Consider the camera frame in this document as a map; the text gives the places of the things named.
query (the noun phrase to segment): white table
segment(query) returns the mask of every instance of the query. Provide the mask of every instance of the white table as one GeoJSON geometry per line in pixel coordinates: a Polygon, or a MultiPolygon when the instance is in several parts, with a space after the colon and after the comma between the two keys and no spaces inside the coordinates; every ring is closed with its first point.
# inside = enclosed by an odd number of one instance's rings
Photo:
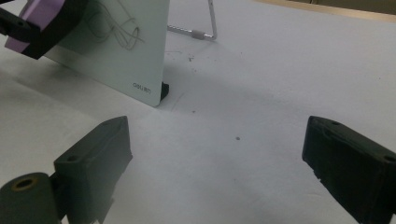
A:
{"type": "MultiPolygon", "coordinates": [[[[172,4],[169,23],[210,30],[204,0],[172,4]]],[[[171,92],[157,108],[0,48],[0,185],[52,174],[88,131],[127,115],[134,159],[106,224],[356,223],[301,159],[306,122],[396,149],[396,24],[215,4],[216,43],[168,34],[171,92]]]]}

